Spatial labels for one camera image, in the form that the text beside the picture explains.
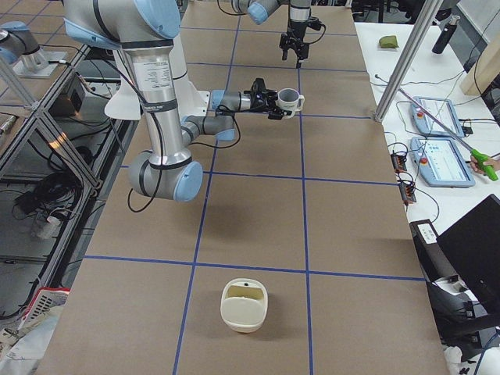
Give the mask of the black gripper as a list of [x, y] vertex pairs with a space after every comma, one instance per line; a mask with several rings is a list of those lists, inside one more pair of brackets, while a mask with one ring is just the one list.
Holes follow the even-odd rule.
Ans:
[[286, 61], [288, 59], [288, 51], [291, 49], [295, 52], [297, 57], [297, 62], [295, 65], [296, 69], [302, 67], [302, 62], [309, 57], [309, 43], [304, 42], [301, 39], [290, 34], [282, 34], [280, 36], [279, 47], [282, 50], [282, 60]]
[[249, 111], [251, 113], [268, 113], [269, 120], [282, 120], [284, 111], [278, 110], [278, 93], [273, 89], [266, 87], [262, 78], [256, 78], [248, 92], [251, 104]]

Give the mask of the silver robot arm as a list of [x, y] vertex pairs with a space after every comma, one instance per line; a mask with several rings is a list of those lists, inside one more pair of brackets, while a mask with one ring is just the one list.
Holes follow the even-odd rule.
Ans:
[[278, 1], [278, 0], [233, 0], [230, 2], [237, 14], [247, 14], [258, 25], [266, 22], [279, 8], [287, 6], [287, 29], [280, 36], [279, 47], [282, 59], [288, 58], [288, 51], [296, 54], [296, 65], [299, 69], [302, 62], [309, 57], [309, 46], [312, 42], [304, 40], [308, 28], [320, 30], [321, 21], [312, 16], [311, 1]]
[[150, 198], [189, 202], [200, 190], [203, 169], [188, 146], [200, 135], [234, 135], [233, 115], [265, 113], [272, 120], [288, 115], [278, 93], [256, 79], [248, 91], [214, 91], [214, 117], [180, 117], [170, 53], [180, 33], [175, 1], [65, 1], [67, 34], [82, 44], [121, 51], [130, 71], [128, 84], [147, 121], [152, 150], [131, 163], [133, 191]]

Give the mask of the person hand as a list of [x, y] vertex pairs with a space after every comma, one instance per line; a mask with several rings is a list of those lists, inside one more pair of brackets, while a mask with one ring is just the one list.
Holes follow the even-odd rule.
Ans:
[[[473, 155], [470, 156], [470, 164], [474, 172], [485, 175], [485, 172], [480, 168], [480, 162]], [[491, 166], [495, 171], [500, 170], [500, 163], [498, 159], [489, 157], [487, 160], [483, 161], [483, 165]]]

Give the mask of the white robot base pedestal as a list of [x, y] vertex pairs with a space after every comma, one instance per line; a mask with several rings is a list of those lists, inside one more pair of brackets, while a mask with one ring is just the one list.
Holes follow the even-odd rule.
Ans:
[[[203, 116], [206, 114], [209, 100], [208, 91], [198, 91], [189, 81], [184, 64], [171, 70], [175, 78], [174, 88], [177, 96], [179, 117]], [[104, 110], [107, 117], [118, 120], [139, 120], [141, 117], [140, 101], [133, 88], [120, 78], [120, 88], [111, 97]]]

